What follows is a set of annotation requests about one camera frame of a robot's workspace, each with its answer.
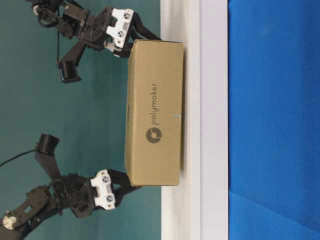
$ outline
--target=cardboard box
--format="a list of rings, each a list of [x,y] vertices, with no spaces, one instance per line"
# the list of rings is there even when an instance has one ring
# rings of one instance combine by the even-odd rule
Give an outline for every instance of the cardboard box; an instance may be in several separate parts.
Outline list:
[[[133,186],[179,184],[184,46],[136,40],[128,62],[125,167]]]

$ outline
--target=teal background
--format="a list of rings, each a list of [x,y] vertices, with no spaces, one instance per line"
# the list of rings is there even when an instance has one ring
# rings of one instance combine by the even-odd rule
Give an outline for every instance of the teal background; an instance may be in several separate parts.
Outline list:
[[[102,169],[125,171],[127,59],[87,49],[81,82],[63,84],[56,68],[57,32],[38,25],[30,4],[0,0],[0,162],[33,149],[41,133],[61,139],[56,159],[62,174],[92,177]],[[105,6],[137,11],[160,33],[158,0],[79,0],[97,15]],[[61,38],[60,56],[75,40]],[[14,209],[25,193],[50,182],[30,154],[0,169],[0,214]],[[161,190],[145,187],[113,211],[76,219],[65,210],[44,222],[29,240],[161,238]]]

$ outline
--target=cable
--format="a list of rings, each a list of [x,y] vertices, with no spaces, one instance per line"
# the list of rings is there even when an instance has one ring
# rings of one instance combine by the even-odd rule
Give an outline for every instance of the cable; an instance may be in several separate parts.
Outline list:
[[[13,161],[13,160],[15,160],[15,159],[23,156],[23,155],[30,154],[30,153],[33,153],[33,152],[35,152],[35,151],[36,151],[36,150],[30,150],[30,151],[26,151],[26,152],[20,153],[19,155],[14,156],[14,157],[12,157],[12,158],[4,161],[3,163],[1,163],[1,164],[0,164],[0,168],[3,167],[5,164],[7,164],[7,163],[9,163],[9,162],[11,162],[11,161]]]
[[[57,49],[56,49],[56,64],[58,65],[58,68],[59,68],[59,58],[60,58],[60,32],[59,30],[57,31]]]

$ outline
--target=blue surface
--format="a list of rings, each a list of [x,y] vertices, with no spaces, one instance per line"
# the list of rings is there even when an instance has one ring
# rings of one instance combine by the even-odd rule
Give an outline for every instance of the blue surface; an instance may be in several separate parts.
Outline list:
[[[229,1],[231,240],[320,240],[320,1]]]

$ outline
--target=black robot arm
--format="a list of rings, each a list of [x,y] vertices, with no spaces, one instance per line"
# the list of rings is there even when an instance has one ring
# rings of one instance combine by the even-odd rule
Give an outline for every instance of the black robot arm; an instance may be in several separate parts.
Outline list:
[[[86,47],[96,51],[110,50],[116,57],[128,58],[136,39],[161,40],[142,23],[139,14],[131,9],[105,7],[97,15],[83,9],[74,0],[26,0],[32,3],[38,22],[45,28],[56,28],[66,38],[78,38],[78,43],[59,61],[64,83],[81,80],[77,66]],[[63,8],[59,16],[58,9]]]
[[[128,176],[116,170],[101,170],[95,177],[78,174],[61,176],[54,150],[59,139],[42,134],[36,146],[35,158],[52,182],[38,186],[26,194],[26,201],[0,218],[0,236],[3,240],[22,240],[43,221],[62,215],[71,209],[77,218],[90,216],[96,210],[113,210],[123,197],[138,189],[130,185]]]

